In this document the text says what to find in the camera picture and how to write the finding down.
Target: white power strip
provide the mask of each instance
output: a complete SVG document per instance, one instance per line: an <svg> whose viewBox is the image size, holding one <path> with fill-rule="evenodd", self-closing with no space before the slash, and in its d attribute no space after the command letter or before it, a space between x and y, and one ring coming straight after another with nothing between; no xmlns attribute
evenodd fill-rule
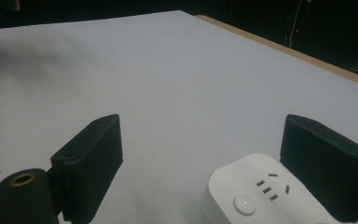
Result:
<svg viewBox="0 0 358 224"><path fill-rule="evenodd" d="M214 171L201 209L211 224L338 224L278 161L252 154Z"/></svg>

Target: table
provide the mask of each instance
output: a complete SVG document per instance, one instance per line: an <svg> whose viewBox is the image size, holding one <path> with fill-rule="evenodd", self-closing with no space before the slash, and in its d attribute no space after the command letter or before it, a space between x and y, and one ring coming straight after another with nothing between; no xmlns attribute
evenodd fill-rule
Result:
<svg viewBox="0 0 358 224"><path fill-rule="evenodd" d="M0 181L115 113L124 162L93 223L206 223L213 170L279 159L289 113L358 143L358 83L184 12L0 30Z"/></svg>

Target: white button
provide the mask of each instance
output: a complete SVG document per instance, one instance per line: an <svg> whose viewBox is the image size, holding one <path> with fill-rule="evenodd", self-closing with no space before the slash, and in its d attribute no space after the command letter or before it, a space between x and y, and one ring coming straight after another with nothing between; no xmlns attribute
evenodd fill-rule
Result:
<svg viewBox="0 0 358 224"><path fill-rule="evenodd" d="M246 216L250 216L255 212L255 201L251 196L245 193L241 193L235 197L234 206L237 212Z"/></svg>

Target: wooden table edge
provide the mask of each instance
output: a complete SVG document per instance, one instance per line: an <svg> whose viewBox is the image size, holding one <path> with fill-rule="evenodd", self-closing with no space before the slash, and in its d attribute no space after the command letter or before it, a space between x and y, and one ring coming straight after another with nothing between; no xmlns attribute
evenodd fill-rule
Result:
<svg viewBox="0 0 358 224"><path fill-rule="evenodd" d="M312 58L309 55L303 54L303 53L295 51L293 49L289 49L289 48L287 48L285 46L282 46L282 45L279 45L279 44L274 43L272 41L269 41L269 40L267 40L265 38L262 38L262 37L260 37L258 35L253 35L251 33L248 33L246 31L243 31L243 30L241 30L239 28L236 28L234 26L228 25L228 24L223 23L221 21L217 21L217 20L212 19L210 17L203 16L203 15L198 15L196 17L201 19L201 20L203 20L203 21L207 21L207 22L209 22L211 24L214 24L214 25L217 25L217 26L219 26L221 28L229 30L232 33L235 33L237 35L242 35L242 36L244 36L246 38L249 38L249 39L252 39L252 40L254 40L254 41L256 41L256 42L258 42L260 44L269 46L269 47L271 47L273 49L277 49L277 50L279 50L281 52L284 52L284 53L289 54L289 55L291 55L293 57L301 59L301 60L303 60L303 61L305 61L307 63L311 63L311 64L316 65L316 66L318 66L318 67L320 67L320 68L322 68L324 70L327 70L329 72L332 72L332 73L337 74L337 75L339 75L341 77L345 77L345 78L347 78L349 80L352 80L352 81L358 83L358 75L356 75L356 74L354 74L354 73L352 73L350 71L347 71L345 69L339 68L339 67L334 66L334 65L332 65L330 63L325 63L325 62L323 62L323 61L321 61L319 59Z"/></svg>

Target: power socket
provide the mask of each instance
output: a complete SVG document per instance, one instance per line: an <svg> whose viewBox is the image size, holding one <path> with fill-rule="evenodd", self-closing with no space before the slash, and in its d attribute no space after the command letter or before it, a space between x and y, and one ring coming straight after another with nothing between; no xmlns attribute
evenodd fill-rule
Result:
<svg viewBox="0 0 358 224"><path fill-rule="evenodd" d="M252 154L214 171L202 197L211 224L338 224L278 161Z"/></svg>

